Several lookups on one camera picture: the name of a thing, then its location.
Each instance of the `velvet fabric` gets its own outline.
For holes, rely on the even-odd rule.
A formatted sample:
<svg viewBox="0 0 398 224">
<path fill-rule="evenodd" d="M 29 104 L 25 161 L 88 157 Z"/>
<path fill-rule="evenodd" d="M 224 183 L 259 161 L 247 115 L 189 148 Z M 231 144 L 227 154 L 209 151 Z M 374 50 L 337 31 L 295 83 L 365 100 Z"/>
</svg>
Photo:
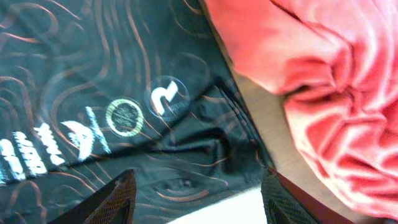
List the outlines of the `velvet fabric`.
<svg viewBox="0 0 398 224">
<path fill-rule="evenodd" d="M 398 219 L 398 1 L 205 2 L 234 69 L 290 94 L 317 177 L 349 208 Z"/>
</svg>

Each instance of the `round badge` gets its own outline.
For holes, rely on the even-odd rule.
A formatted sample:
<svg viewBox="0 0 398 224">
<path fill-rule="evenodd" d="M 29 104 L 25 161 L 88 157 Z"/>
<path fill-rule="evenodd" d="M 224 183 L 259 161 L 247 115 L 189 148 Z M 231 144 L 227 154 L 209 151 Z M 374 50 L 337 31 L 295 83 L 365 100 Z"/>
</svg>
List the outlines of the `round badge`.
<svg viewBox="0 0 398 224">
<path fill-rule="evenodd" d="M 173 121 L 184 114 L 190 105 L 187 87 L 171 76 L 152 80 L 145 92 L 148 110 L 158 118 Z"/>
<path fill-rule="evenodd" d="M 140 132 L 144 117 L 137 103 L 127 99 L 118 99 L 108 106 L 106 122 L 116 134 L 122 137 L 133 137 Z"/>
</svg>

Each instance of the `circular logo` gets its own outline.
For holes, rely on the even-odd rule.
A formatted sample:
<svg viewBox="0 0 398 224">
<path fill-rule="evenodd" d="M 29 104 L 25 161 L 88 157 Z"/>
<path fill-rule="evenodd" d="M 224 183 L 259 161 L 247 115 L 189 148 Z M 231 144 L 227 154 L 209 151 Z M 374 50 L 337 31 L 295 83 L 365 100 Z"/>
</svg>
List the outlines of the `circular logo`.
<svg viewBox="0 0 398 224">
<path fill-rule="evenodd" d="M 173 121 L 186 112 L 190 97 L 187 87 L 180 80 L 164 75 L 147 86 L 145 102 L 153 115 Z"/>
<path fill-rule="evenodd" d="M 144 117 L 137 103 L 127 99 L 118 99 L 108 106 L 106 122 L 116 134 L 122 137 L 133 137 L 140 132 Z"/>
</svg>

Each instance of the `white surface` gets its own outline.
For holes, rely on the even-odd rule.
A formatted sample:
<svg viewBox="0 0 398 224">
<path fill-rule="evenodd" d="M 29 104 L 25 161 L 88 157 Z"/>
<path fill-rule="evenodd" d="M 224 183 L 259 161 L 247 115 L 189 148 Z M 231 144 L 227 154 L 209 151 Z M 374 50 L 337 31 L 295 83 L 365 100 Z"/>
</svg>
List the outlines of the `white surface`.
<svg viewBox="0 0 398 224">
<path fill-rule="evenodd" d="M 266 224 L 267 218 L 260 187 L 178 218 L 171 224 L 181 223 L 250 223 Z"/>
</svg>

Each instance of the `pink fabric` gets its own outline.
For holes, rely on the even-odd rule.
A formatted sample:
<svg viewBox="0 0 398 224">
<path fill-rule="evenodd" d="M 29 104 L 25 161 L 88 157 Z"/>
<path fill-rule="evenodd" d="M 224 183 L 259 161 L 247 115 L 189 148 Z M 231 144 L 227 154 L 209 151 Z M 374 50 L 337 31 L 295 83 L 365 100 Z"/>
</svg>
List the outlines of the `pink fabric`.
<svg viewBox="0 0 398 224">
<path fill-rule="evenodd" d="M 205 0 L 234 68 L 285 104 L 347 206 L 398 219 L 398 0 Z"/>
</svg>

